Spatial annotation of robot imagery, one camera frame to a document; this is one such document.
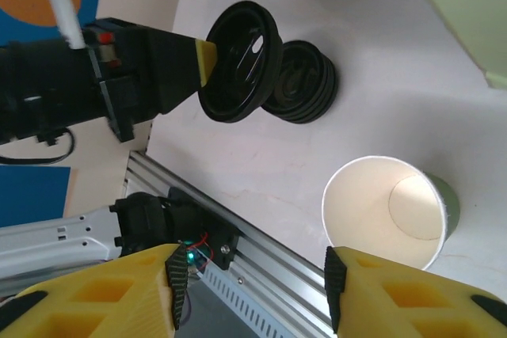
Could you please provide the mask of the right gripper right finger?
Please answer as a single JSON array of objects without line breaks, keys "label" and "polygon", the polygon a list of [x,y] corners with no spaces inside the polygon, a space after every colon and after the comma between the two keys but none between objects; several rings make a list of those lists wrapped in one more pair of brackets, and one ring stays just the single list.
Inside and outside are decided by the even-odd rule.
[{"label": "right gripper right finger", "polygon": [[477,287],[346,247],[326,250],[338,338],[507,338],[507,303]]}]

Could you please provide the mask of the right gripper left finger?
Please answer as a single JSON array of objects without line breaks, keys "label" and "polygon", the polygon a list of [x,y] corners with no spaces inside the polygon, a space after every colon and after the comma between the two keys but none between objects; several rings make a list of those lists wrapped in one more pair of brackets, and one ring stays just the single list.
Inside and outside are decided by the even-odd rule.
[{"label": "right gripper left finger", "polygon": [[164,244],[31,286],[0,307],[0,338],[173,338],[186,247]]}]

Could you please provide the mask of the green paper takeout bag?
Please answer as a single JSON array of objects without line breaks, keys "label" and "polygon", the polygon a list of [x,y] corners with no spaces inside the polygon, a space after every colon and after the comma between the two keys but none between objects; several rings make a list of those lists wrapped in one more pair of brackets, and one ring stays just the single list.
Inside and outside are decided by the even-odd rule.
[{"label": "green paper takeout bag", "polygon": [[507,91],[507,0],[428,0],[491,88]]}]

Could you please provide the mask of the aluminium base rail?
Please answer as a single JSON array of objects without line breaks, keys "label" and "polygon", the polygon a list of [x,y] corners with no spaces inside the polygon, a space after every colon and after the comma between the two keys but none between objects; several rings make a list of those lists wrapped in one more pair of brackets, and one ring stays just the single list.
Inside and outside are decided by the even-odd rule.
[{"label": "aluminium base rail", "polygon": [[[191,200],[225,218],[240,230],[237,253],[228,270],[230,278],[244,283],[247,292],[269,311],[283,317],[289,314],[321,330],[331,327],[329,306],[324,290],[323,271],[258,228],[238,217],[212,198],[182,180],[145,154],[129,154],[125,174],[128,192],[145,191],[166,196],[173,188],[182,190]],[[191,292],[194,311],[191,322],[206,322],[212,335],[230,328],[234,336],[257,336],[242,323],[200,281]]]}]

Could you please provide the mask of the black plastic cup lid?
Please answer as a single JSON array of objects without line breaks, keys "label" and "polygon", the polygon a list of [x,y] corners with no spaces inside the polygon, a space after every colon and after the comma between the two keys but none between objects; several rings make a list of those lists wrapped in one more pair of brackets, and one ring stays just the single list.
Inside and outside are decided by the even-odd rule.
[{"label": "black plastic cup lid", "polygon": [[283,58],[283,42],[272,14],[253,1],[225,9],[207,41],[217,48],[217,63],[198,93],[208,118],[237,123],[261,107],[274,90]]}]

